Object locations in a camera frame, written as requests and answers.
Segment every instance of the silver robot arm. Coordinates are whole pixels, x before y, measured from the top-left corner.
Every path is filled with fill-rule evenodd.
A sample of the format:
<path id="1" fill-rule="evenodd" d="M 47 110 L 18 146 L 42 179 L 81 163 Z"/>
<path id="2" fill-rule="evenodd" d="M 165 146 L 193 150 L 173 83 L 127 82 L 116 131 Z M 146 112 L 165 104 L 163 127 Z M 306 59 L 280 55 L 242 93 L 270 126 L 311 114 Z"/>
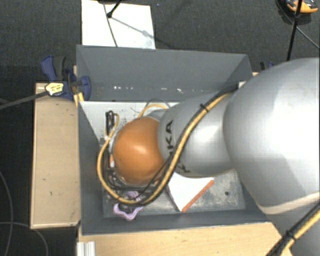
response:
<path id="1" fill-rule="evenodd" d="M 164 113 L 157 132 L 164 159 L 214 94 Z M 272 67 L 224 98 L 189 136 L 175 171 L 196 178 L 229 169 L 281 234 L 319 204 L 319 58 Z M 293 245 L 293 255 L 319 255 L 319 236 L 318 221 Z"/>

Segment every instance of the yellow cable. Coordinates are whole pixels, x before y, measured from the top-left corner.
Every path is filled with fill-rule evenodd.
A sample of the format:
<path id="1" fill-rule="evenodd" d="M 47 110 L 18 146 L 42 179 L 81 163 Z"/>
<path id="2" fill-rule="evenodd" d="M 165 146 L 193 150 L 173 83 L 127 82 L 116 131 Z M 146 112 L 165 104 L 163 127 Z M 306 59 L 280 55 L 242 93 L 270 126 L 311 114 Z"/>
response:
<path id="1" fill-rule="evenodd" d="M 206 113 L 211 110 L 215 105 L 217 105 L 220 101 L 222 101 L 229 93 L 226 93 L 222 96 L 220 96 L 219 98 L 217 98 L 216 100 L 214 100 L 213 102 L 211 102 L 206 109 L 203 109 L 200 114 L 188 125 L 185 133 L 183 134 L 180 143 L 177 146 L 177 150 L 172 158 L 172 161 L 169 165 L 168 171 L 166 172 L 166 174 L 164 175 L 163 179 L 160 182 L 160 185 L 157 187 L 157 189 L 153 192 L 153 194 L 146 200 L 144 201 L 144 203 L 148 203 L 150 202 L 152 199 L 154 199 L 158 193 L 161 192 L 161 190 L 164 188 L 164 186 L 167 184 L 167 181 L 169 180 L 172 172 L 175 169 L 175 166 L 179 160 L 179 157 L 181 155 L 182 150 L 184 149 L 184 146 L 187 142 L 187 139 L 191 133 L 191 131 L 193 130 L 193 128 L 200 122 L 200 120 L 206 115 Z"/>
<path id="2" fill-rule="evenodd" d="M 226 93 L 222 96 L 220 96 L 219 98 L 217 98 L 216 100 L 212 101 L 206 108 L 204 108 L 197 116 L 196 118 L 188 125 L 185 133 L 183 134 L 182 138 L 181 138 L 181 141 L 180 143 L 178 144 L 177 146 L 177 150 L 172 158 L 172 161 L 168 167 L 168 170 L 167 172 L 165 173 L 163 179 L 161 180 L 160 182 L 160 185 L 157 187 L 157 189 L 153 192 L 153 194 L 146 200 L 144 201 L 143 203 L 146 204 L 150 201 L 152 201 L 161 191 L 162 189 L 165 187 L 165 185 L 167 184 L 167 181 L 169 180 L 172 172 L 174 171 L 175 169 L 175 166 L 179 160 L 179 157 L 180 157 L 180 154 L 185 146 L 185 143 L 187 142 L 187 139 L 190 135 L 190 133 L 192 132 L 193 128 L 200 122 L 200 120 L 207 114 L 208 111 L 210 111 L 215 105 L 217 105 L 220 101 L 222 101 L 229 93 Z M 166 108 L 165 106 L 163 105 L 160 105 L 160 104 L 150 104 L 149 106 L 146 106 L 142 111 L 141 113 L 138 115 L 138 117 L 141 117 L 144 112 L 151 108 L 151 107 L 160 107 L 160 108 Z M 116 198 L 120 203 L 123 203 L 123 204 L 127 204 L 127 205 L 133 205 L 133 204 L 136 204 L 137 201 L 134 200 L 134 199 L 126 199 L 122 196 L 120 196 L 119 194 L 117 194 L 116 192 L 114 192 L 112 190 L 112 188 L 110 188 L 108 186 L 108 184 L 105 182 L 104 178 L 103 178 L 103 175 L 102 175 L 102 169 L 101 169 L 101 161 L 102 161 L 102 158 L 103 158 L 103 155 L 104 155 L 104 152 L 109 144 L 109 141 L 111 139 L 111 137 L 113 136 L 114 132 L 115 132 L 115 129 L 116 127 L 118 126 L 118 123 L 119 123 L 119 115 L 116 114 L 117 116 L 117 121 L 115 122 L 115 125 L 114 125 L 114 128 L 112 129 L 112 131 L 110 132 L 110 135 L 109 137 L 107 138 L 107 140 L 105 141 L 104 145 L 102 146 L 100 152 L 99 152 L 99 155 L 98 155 L 98 158 L 97 158 L 97 164 L 96 164 L 96 169 L 97 169 L 97 175 L 100 179 L 100 182 L 101 184 L 103 185 L 103 187 L 105 188 L 105 190 L 114 198 Z"/>
<path id="3" fill-rule="evenodd" d="M 153 107 L 159 107 L 159 108 L 163 108 L 163 109 L 167 109 L 168 107 L 166 105 L 161 105 L 161 104 L 150 104 L 148 106 L 146 106 L 138 115 L 138 118 L 142 117 L 144 115 L 144 113 L 146 112 L 146 110 L 153 108 Z"/>
<path id="4" fill-rule="evenodd" d="M 320 220 L 320 209 L 318 209 L 294 234 L 294 238 L 299 239 L 304 233 L 306 233 L 316 222 Z M 291 238 L 284 247 L 281 256 L 285 255 L 285 252 L 295 243 L 295 240 Z"/>

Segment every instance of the orange object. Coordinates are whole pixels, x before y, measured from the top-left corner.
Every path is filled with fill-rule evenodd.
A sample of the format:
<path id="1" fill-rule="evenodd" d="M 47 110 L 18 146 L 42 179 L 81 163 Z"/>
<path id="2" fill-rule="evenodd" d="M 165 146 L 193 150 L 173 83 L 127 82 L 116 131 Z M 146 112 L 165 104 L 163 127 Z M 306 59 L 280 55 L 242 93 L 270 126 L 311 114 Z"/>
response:
<path id="1" fill-rule="evenodd" d="M 158 125 L 157 120 L 145 116 L 128 122 L 117 133 L 112 153 L 115 169 L 125 182 L 147 184 L 165 163 L 158 148 Z"/>
<path id="2" fill-rule="evenodd" d="M 298 1 L 294 1 L 293 3 L 292 3 L 292 1 L 289 1 L 286 6 L 290 10 L 295 12 L 297 10 Z M 302 5 L 301 5 L 300 12 L 303 14 L 311 14 L 311 13 L 315 13 L 317 10 L 318 10 L 318 7 L 315 4 L 311 5 L 310 3 L 308 4 L 305 1 L 303 1 Z"/>

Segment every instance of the blue clamp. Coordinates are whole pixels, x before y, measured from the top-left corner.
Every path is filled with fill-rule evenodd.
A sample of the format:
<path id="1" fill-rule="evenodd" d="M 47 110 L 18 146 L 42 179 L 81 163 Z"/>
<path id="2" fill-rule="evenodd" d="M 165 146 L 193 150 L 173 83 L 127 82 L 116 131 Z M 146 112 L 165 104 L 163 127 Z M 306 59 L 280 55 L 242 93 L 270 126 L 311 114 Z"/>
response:
<path id="1" fill-rule="evenodd" d="M 54 57 L 49 55 L 41 61 L 42 72 L 48 77 L 50 83 L 59 82 L 63 84 L 63 93 L 59 93 L 59 97 L 73 101 L 75 93 L 72 87 L 81 87 L 83 98 L 89 100 L 91 95 L 91 84 L 88 76 L 82 76 L 77 81 L 76 75 L 71 68 L 64 68 L 65 57 Z"/>

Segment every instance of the clamp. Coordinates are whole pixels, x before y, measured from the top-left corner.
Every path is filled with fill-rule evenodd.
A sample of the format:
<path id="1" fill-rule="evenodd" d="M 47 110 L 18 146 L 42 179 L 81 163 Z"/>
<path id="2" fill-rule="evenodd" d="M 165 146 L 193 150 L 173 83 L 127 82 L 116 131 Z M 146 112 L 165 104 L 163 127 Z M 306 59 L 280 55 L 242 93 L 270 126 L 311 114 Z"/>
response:
<path id="1" fill-rule="evenodd" d="M 46 91 L 50 96 L 73 101 L 76 93 L 73 92 L 72 87 L 78 87 L 81 88 L 84 100 L 89 100 L 91 94 L 89 77 L 82 76 L 78 81 L 71 68 L 64 68 L 65 59 L 64 56 L 49 55 L 41 61 L 42 72 L 50 81 L 45 87 Z"/>

